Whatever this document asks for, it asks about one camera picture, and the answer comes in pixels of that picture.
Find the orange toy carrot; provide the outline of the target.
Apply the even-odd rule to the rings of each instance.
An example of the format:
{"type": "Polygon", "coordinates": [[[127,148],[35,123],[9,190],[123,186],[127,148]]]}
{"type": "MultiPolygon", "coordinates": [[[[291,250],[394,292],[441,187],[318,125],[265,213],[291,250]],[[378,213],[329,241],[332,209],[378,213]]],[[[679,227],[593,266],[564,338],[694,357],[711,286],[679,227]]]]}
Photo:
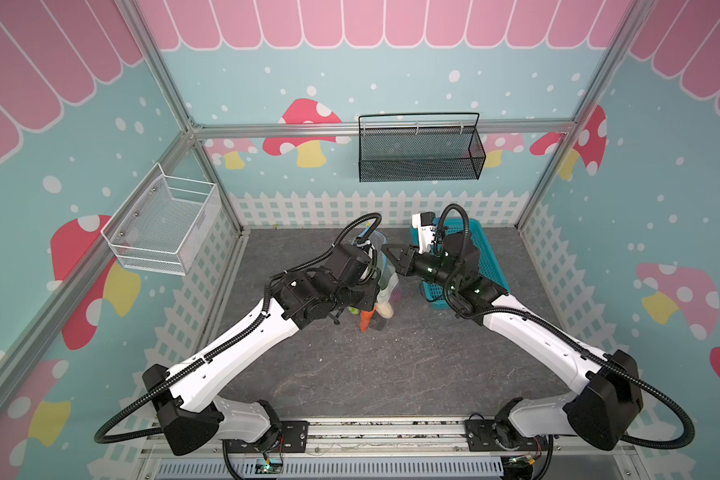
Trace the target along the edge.
{"type": "Polygon", "coordinates": [[[375,313],[376,313],[375,309],[373,309],[371,311],[361,311],[360,312],[360,330],[362,332],[366,332],[369,329],[375,313]]]}

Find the white toy daikon radish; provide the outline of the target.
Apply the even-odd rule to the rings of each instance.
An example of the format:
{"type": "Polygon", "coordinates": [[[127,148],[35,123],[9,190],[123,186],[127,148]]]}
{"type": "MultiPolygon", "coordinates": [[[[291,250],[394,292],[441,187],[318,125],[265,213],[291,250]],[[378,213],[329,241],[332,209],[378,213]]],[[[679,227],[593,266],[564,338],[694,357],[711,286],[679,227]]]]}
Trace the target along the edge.
{"type": "Polygon", "coordinates": [[[376,312],[384,319],[391,319],[394,316],[394,308],[390,301],[377,302],[376,312]]]}

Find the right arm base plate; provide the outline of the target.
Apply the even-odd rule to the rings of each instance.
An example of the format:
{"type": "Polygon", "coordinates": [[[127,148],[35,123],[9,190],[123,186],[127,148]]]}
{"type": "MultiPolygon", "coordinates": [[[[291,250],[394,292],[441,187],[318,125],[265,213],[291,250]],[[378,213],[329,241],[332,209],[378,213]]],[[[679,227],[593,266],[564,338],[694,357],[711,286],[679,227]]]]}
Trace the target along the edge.
{"type": "Polygon", "coordinates": [[[508,422],[469,418],[464,421],[465,436],[471,452],[530,452],[539,454],[548,446],[547,438],[523,437],[508,422]]]}

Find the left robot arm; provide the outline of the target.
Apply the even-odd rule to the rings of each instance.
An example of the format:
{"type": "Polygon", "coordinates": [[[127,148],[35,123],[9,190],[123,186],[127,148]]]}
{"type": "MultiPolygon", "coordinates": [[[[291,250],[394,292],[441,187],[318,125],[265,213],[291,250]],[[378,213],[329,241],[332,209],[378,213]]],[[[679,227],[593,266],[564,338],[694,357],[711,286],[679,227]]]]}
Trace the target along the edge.
{"type": "Polygon", "coordinates": [[[146,394],[107,420],[98,444],[162,434],[186,455],[212,440],[242,442],[260,452],[277,447],[282,422],[266,401],[225,400],[221,390],[281,341],[311,322],[371,307],[379,291],[379,252],[371,242],[335,243],[327,252],[268,278],[262,300],[203,350],[170,368],[146,373],[146,394]]]}

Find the teal plastic basket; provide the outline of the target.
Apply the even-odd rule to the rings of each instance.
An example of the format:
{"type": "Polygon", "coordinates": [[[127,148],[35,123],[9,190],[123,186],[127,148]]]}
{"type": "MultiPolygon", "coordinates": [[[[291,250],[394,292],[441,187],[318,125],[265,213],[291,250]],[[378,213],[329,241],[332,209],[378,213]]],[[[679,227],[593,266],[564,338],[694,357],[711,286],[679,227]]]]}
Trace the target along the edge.
{"type": "MultiPolygon", "coordinates": [[[[477,261],[479,273],[497,283],[502,288],[509,290],[509,284],[493,252],[488,237],[477,220],[472,219],[470,221],[470,235],[471,247],[467,249],[467,254],[477,261]]],[[[422,281],[420,284],[420,293],[434,309],[447,308],[443,289],[439,285],[422,281]]]]}

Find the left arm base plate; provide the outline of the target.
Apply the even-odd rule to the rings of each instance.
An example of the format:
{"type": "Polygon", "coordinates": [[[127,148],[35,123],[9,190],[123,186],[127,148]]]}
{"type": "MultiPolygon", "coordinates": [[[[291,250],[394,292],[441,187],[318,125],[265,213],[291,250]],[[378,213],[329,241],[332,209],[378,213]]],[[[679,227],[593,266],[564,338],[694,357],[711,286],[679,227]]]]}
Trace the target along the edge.
{"type": "Polygon", "coordinates": [[[230,453],[304,453],[310,424],[307,421],[281,421],[254,442],[226,440],[230,453]]]}

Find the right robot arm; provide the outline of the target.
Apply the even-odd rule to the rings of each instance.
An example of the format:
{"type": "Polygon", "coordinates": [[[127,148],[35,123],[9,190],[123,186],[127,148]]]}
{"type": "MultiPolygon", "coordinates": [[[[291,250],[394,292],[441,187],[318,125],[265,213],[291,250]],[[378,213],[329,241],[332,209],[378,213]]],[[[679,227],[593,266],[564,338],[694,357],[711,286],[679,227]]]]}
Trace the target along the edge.
{"type": "Polygon", "coordinates": [[[619,442],[655,450],[676,450],[695,438],[683,408],[640,379],[636,361],[626,352],[607,353],[567,334],[519,302],[506,288],[479,272],[478,250],[458,232],[438,252],[416,245],[386,244],[384,254],[401,276],[439,286],[454,313],[497,333],[552,371],[569,389],[559,397],[514,399],[497,417],[505,436],[576,435],[610,451],[619,442]],[[632,436],[628,429],[650,395],[680,420],[681,433],[668,440],[632,436]]]}

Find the clear zip top bag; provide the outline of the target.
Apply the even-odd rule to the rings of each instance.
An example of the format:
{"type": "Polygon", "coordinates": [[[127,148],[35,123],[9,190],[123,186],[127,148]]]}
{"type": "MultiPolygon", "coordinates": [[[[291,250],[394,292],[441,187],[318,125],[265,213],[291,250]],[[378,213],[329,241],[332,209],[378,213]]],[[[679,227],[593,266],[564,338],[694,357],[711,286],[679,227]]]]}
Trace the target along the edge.
{"type": "MultiPolygon", "coordinates": [[[[392,304],[393,297],[397,293],[397,287],[399,285],[399,277],[398,277],[396,270],[393,267],[392,263],[388,260],[386,255],[381,251],[381,247],[387,243],[387,239],[386,239],[385,235],[379,231],[374,231],[370,235],[370,241],[374,247],[374,252],[378,254],[377,259],[376,259],[376,266],[378,267],[378,269],[380,271],[380,277],[378,279],[379,292],[376,296],[374,306],[373,306],[373,309],[375,309],[375,304],[377,302],[390,301],[392,304]]],[[[389,320],[390,319],[382,318],[376,312],[372,319],[369,329],[380,331],[385,328],[385,326],[387,325],[389,320]]]]}

